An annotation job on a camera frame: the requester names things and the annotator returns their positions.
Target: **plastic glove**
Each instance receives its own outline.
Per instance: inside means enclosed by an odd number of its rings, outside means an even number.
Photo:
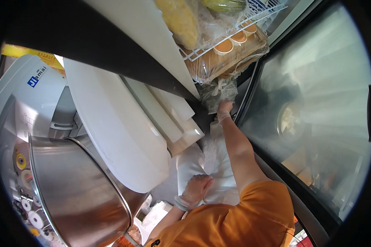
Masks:
[[[222,100],[220,102],[220,105],[218,106],[217,109],[217,119],[218,119],[218,125],[221,125],[221,121],[224,120],[226,117],[231,117],[229,112],[232,110],[232,101],[229,99]]]
[[[206,174],[194,175],[188,181],[186,189],[181,196],[175,196],[174,199],[177,202],[176,205],[180,204],[184,209],[192,210],[197,207],[199,202],[208,192],[210,186],[212,186],[214,179],[212,176]]]

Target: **orange object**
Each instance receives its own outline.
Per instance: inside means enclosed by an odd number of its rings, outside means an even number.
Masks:
[[[244,29],[246,32],[255,33],[257,31],[256,24],[252,24],[250,27],[246,27]]]
[[[294,234],[294,210],[286,185],[262,181],[248,185],[240,203],[206,204],[164,228],[155,240],[165,246],[285,246]]]
[[[220,44],[214,47],[219,52],[229,52],[233,48],[233,44],[230,40],[224,40]]]
[[[119,247],[134,247],[123,235],[116,242]]]
[[[231,36],[231,39],[236,42],[243,43],[247,40],[247,37],[244,32],[240,31],[240,32],[235,33],[233,36]]]

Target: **yellow label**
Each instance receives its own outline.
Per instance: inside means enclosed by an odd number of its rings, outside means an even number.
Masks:
[[[45,62],[48,66],[55,69],[64,70],[59,61],[55,58],[54,54],[38,51],[30,48],[26,48],[19,45],[4,44],[1,49],[1,54],[10,57],[21,57],[26,54],[37,55]]]
[[[36,237],[40,235],[40,233],[38,232],[38,230],[35,229],[35,228],[29,228],[29,231],[30,231],[33,235],[35,235]]]

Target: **refrigerator door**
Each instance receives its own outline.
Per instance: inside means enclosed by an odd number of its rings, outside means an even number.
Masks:
[[[236,123],[331,238],[371,182],[371,52],[322,6],[258,62]]]

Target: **stainless steel pot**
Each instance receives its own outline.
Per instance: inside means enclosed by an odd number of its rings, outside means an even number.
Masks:
[[[122,185],[87,135],[30,138],[30,166],[41,205],[68,246],[106,246],[126,233],[148,194]]]

